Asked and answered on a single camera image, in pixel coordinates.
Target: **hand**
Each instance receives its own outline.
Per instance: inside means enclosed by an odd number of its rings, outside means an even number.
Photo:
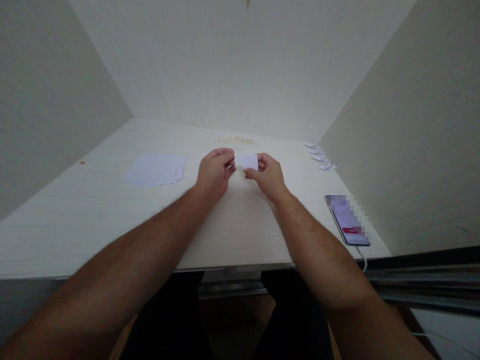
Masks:
[[[258,155],[258,171],[251,167],[243,170],[247,179],[253,179],[257,182],[261,192],[272,202],[288,196],[290,191],[287,189],[284,181],[284,174],[280,163],[266,153]]]
[[[200,161],[195,186],[204,194],[211,194],[219,200],[227,191],[229,179],[237,170],[235,151],[225,147],[210,152]]]

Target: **white cable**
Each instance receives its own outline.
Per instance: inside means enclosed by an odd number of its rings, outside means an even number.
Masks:
[[[478,356],[477,354],[475,354],[472,350],[470,350],[469,348],[463,346],[462,344],[452,340],[452,339],[449,339],[448,337],[443,337],[441,335],[437,335],[437,334],[432,334],[432,333],[420,333],[420,332],[412,332],[413,335],[415,336],[424,336],[426,338],[432,338],[432,339],[437,339],[437,340],[443,340],[443,341],[446,341],[446,342],[449,342],[449,343],[452,343],[452,344],[455,344],[459,347],[461,347],[463,350],[465,350],[466,352],[470,353],[471,355],[473,355],[476,359],[480,359],[480,356]]]
[[[358,246],[355,246],[356,247],[356,250],[358,251],[358,253],[360,254],[361,258],[363,259],[363,272],[366,272],[367,271],[367,266],[368,266],[368,263],[367,263],[367,258],[362,254],[362,252],[360,251],[359,247]]]

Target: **finger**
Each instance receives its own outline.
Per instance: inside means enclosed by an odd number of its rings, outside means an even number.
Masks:
[[[264,163],[265,168],[268,168],[275,161],[275,159],[273,157],[271,157],[270,155],[268,155],[267,153],[264,153],[264,152],[258,153],[257,156],[258,156],[258,162],[259,163]]]
[[[253,179],[255,181],[259,180],[260,173],[257,170],[252,169],[251,167],[247,167],[243,170],[243,172],[245,173],[245,177],[247,179]]]
[[[232,174],[237,170],[237,167],[236,166],[232,166],[232,167],[229,167],[226,171],[225,171],[225,175],[223,176],[226,180],[230,179],[230,177],[232,176]]]
[[[235,156],[231,152],[224,152],[222,155],[213,158],[213,162],[216,164],[228,164],[230,161],[235,159]]]
[[[213,159],[213,158],[216,158],[222,154],[225,154],[225,153],[231,153],[233,155],[235,155],[235,151],[229,147],[222,147],[222,148],[218,148],[218,149],[214,149],[212,151],[210,151],[205,157],[206,158],[210,158],[210,159]]]
[[[226,163],[224,166],[225,166],[225,169],[227,169],[228,167],[230,166],[235,166],[235,158],[233,158],[234,160],[230,160],[228,163]]]

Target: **left hand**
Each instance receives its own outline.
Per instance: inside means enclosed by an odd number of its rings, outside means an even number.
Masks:
[[[235,151],[228,147],[215,149],[200,161],[195,186],[203,193],[220,199],[227,191],[235,170]]]

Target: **right hand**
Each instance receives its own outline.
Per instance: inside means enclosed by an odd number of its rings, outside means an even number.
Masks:
[[[257,182],[261,192],[272,203],[275,203],[290,194],[284,181],[284,174],[280,163],[270,155],[262,152],[258,156],[258,171],[248,167],[243,170],[247,179]]]

